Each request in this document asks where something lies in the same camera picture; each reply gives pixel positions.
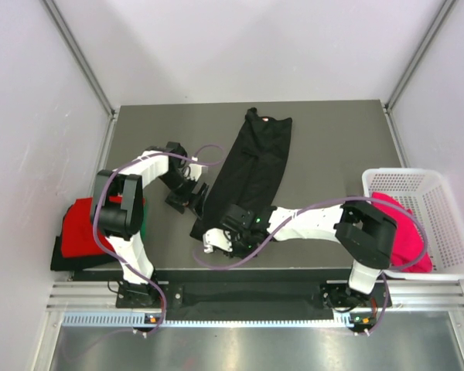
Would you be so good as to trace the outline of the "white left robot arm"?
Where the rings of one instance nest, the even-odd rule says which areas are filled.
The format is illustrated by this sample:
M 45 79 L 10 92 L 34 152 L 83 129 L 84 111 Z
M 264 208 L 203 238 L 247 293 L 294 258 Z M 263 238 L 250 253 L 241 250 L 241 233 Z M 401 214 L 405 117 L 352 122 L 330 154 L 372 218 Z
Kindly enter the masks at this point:
M 155 180 L 168 188 L 165 203 L 183 214 L 191 210 L 203 216 L 204 198 L 209 186 L 198 185 L 208 165 L 194 155 L 189 157 L 178 142 L 163 148 L 150 147 L 141 155 L 115 170 L 101 170 L 95 179 L 90 208 L 90 221 L 95 243 L 107 252 L 101 238 L 105 237 L 119 261 L 123 278 L 119 295 L 133 294 L 143 306 L 159 300 L 155 284 L 155 268 L 145 252 L 142 228 L 145 226 L 144 189 Z

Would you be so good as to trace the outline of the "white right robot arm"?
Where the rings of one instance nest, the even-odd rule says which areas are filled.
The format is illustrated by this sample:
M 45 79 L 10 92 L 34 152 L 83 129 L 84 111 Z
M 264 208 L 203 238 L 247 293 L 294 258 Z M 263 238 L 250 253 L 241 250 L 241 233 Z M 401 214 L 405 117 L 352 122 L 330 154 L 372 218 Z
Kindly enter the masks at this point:
M 307 210 L 269 206 L 259 213 L 232 205 L 220 226 L 205 233 L 203 244 L 245 258 L 266 240 L 338 243 L 353 258 L 346 298 L 361 306 L 374 296 L 378 277 L 391 265 L 396 234 L 397 222 L 366 200 Z

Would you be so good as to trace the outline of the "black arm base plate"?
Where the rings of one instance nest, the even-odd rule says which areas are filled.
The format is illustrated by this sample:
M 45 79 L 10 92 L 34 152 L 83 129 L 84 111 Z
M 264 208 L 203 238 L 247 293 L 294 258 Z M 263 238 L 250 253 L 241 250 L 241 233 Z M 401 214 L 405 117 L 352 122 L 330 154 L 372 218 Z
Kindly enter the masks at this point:
M 330 308 L 380 308 L 387 297 L 383 284 L 371 294 L 350 291 L 345 284 L 304 281 L 170 282 L 159 285 L 166 297 L 166 308 L 178 311 L 198 308 L 211 311 L 214 305 L 251 311 L 259 305 L 306 306 L 316 310 Z

